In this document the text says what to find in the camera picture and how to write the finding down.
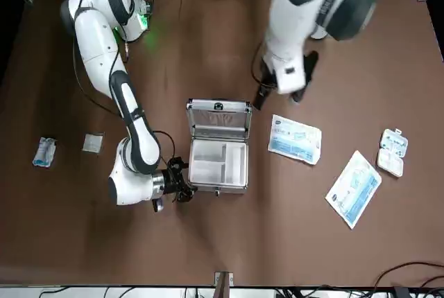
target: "brown tabletop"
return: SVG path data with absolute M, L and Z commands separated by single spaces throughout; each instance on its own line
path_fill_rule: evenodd
M 242 286 L 370 286 L 399 263 L 444 263 L 444 67 L 425 3 L 379 0 L 355 39 L 308 44 L 320 60 L 304 101 L 273 94 L 253 113 L 245 195 L 197 193 L 154 213 L 150 202 L 116 207 L 108 198 L 126 131 L 78 89 L 61 2 L 25 9 L 1 88 L 3 282 L 209 285 L 228 270 Z M 269 2 L 155 0 L 151 31 L 130 45 L 126 66 L 148 121 L 185 159 L 188 98 L 253 99 L 250 61 Z M 87 92 L 115 109 L 78 65 Z M 322 130 L 314 167 L 267 151 L 273 114 Z M 381 172 L 350 230 L 324 197 L 355 150 L 375 163 L 385 128 L 409 139 L 404 176 Z M 105 133 L 99 155 L 81 152 L 87 132 Z M 58 140 L 50 169 L 31 164 L 41 136 Z M 159 138 L 168 157 L 169 140 Z M 438 273 L 412 267 L 382 285 L 417 286 Z

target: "white plastic box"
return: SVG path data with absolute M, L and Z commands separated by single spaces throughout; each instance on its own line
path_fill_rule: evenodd
M 248 186 L 249 102 L 190 99 L 189 184 L 198 191 L 245 193 Z
M 377 153 L 377 165 L 396 177 L 402 177 L 404 161 L 409 140 L 401 136 L 402 132 L 385 130 L 382 134 L 381 148 Z

